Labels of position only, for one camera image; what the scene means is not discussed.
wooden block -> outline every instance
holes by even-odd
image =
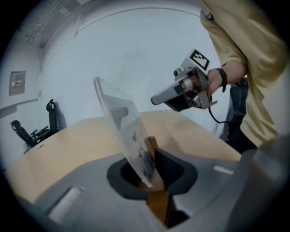
[[[148,207],[163,224],[166,223],[168,200],[168,194],[165,190],[148,193]]]
[[[158,148],[157,141],[154,136],[148,136],[146,138],[146,143],[149,148],[149,152],[151,153],[153,159],[154,159],[154,150],[155,148]],[[152,192],[152,191],[162,191],[165,189],[164,181],[160,177],[158,171],[155,169],[152,177],[152,188],[148,188],[143,182],[139,183],[138,188],[145,192]]]

chair armrest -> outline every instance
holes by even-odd
[[[39,130],[38,132],[36,132],[35,134],[31,135],[31,137],[36,137],[36,136],[40,136],[41,134],[43,134],[45,132],[45,130],[48,128],[48,126],[46,126],[45,128]]]
[[[32,139],[32,142],[34,143],[34,142],[37,142],[37,140],[41,140],[41,139],[46,139],[46,138],[48,138],[49,137],[49,135],[48,135],[48,132],[49,132],[50,130],[46,130],[43,134],[41,134],[40,136],[38,136],[38,137],[36,137],[36,138],[34,138],[34,139]]]
[[[37,129],[35,131],[33,131],[30,135],[33,135],[35,132],[37,132]]]

sticker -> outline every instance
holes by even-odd
[[[209,60],[204,55],[202,55],[198,50],[195,49],[189,58],[192,59],[204,71],[207,70]]]
[[[137,139],[136,139],[136,132],[134,131],[134,135],[132,136],[132,139],[134,140],[134,142],[137,142]]]

black cable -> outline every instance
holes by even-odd
[[[210,107],[208,108],[208,112],[209,112],[209,114],[211,115],[211,117],[218,123],[218,124],[220,124],[220,123],[241,123],[242,122],[242,120],[241,121],[218,121],[218,120],[216,120],[216,118],[213,116],[213,113],[212,113],[212,110],[210,109]]]

white ceiling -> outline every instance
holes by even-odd
[[[42,47],[46,38],[70,14],[90,0],[42,0],[15,32],[16,42]]]

